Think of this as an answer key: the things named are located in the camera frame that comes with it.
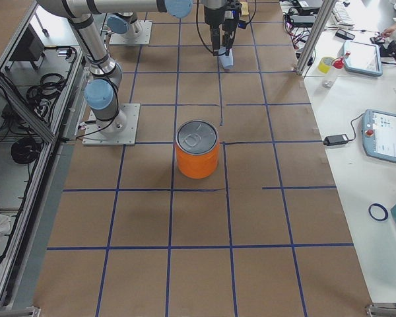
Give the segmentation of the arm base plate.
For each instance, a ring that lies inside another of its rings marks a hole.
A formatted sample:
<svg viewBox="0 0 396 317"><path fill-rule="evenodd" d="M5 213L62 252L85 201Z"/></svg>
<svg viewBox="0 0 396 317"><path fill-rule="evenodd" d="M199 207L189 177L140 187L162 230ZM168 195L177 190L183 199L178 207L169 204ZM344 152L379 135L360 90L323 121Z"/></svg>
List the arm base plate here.
<svg viewBox="0 0 396 317"><path fill-rule="evenodd" d="M84 146L133 146L136 141L140 114L140 104L120 104L119 114L107 127L108 123L97 121L87 125Z"/></svg>
<svg viewBox="0 0 396 317"><path fill-rule="evenodd" d="M150 43L152 21L136 20L134 23L122 22L116 18L108 19L111 46L140 46Z"/></svg>

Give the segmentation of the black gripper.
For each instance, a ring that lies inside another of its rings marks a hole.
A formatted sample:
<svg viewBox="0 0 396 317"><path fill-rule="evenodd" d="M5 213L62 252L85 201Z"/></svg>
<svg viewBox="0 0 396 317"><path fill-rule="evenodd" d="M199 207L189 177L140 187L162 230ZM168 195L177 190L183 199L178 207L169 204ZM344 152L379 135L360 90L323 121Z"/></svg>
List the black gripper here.
<svg viewBox="0 0 396 317"><path fill-rule="evenodd" d="M237 0L228 0L226 3L226 10L223 22L223 47L225 49L224 55L229 56L230 50L234 44L236 29L246 29L246 22L241 19L242 4Z"/></svg>
<svg viewBox="0 0 396 317"><path fill-rule="evenodd" d="M225 0L204 0L204 17L205 23L210 26L211 33L211 51L213 56L218 56L220 49L220 25L224 20L226 10Z"/></svg>

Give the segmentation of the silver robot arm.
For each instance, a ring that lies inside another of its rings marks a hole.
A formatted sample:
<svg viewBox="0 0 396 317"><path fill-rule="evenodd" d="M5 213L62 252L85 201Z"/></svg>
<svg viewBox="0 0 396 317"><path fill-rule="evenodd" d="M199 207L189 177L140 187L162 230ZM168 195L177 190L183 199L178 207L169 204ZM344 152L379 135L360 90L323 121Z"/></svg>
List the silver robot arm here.
<svg viewBox="0 0 396 317"><path fill-rule="evenodd" d="M84 97L95 115L97 132L106 141L120 137L129 129L128 115L118 100L122 69L110 55L94 23L94 16L111 13L126 21L125 13L134 17L138 12L168 13L182 19L192 10L192 1L38 1L47 12L66 18L71 30L89 62L91 80Z"/></svg>
<svg viewBox="0 0 396 317"><path fill-rule="evenodd" d="M198 1L204 8L204 21L209 26L213 56L230 56L238 28L245 29L240 1ZM136 13L113 13L106 20L106 43L113 46L140 46L150 42L151 20L140 20Z"/></svg>

